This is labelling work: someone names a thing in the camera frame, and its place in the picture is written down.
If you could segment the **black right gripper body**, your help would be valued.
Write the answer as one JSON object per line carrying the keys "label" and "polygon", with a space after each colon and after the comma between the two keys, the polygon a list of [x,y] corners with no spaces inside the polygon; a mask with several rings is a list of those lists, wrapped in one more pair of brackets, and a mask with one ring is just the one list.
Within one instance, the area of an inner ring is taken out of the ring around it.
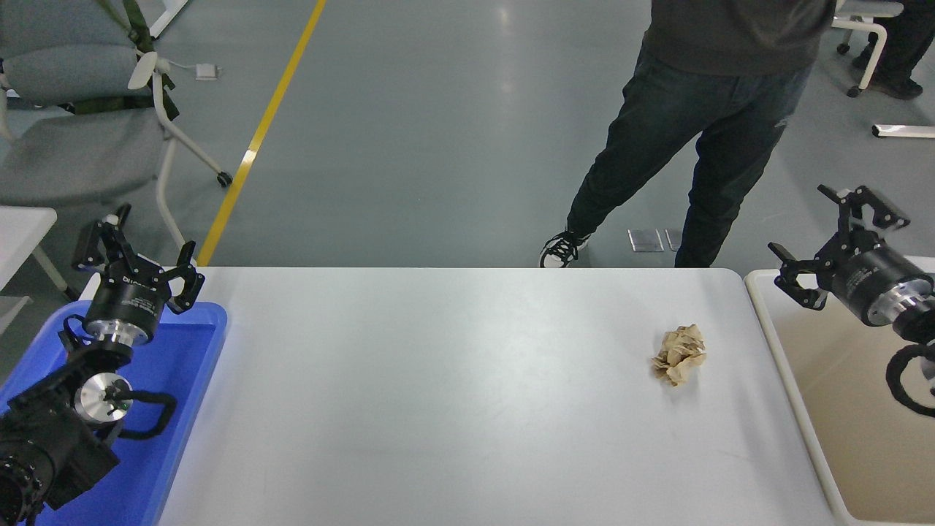
{"label": "black right gripper body", "polygon": [[841,264],[831,292],[864,324],[895,324],[902,314],[933,310],[933,277],[886,245]]}

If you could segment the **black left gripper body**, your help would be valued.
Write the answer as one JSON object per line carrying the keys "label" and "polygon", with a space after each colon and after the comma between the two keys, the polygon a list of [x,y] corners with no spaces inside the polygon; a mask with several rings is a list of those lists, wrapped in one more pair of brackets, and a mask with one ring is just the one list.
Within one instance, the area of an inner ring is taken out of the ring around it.
{"label": "black left gripper body", "polygon": [[138,332],[154,333],[168,300],[162,273],[160,266],[150,263],[108,265],[84,316],[85,332],[104,333],[106,327],[121,323],[136,327]]}

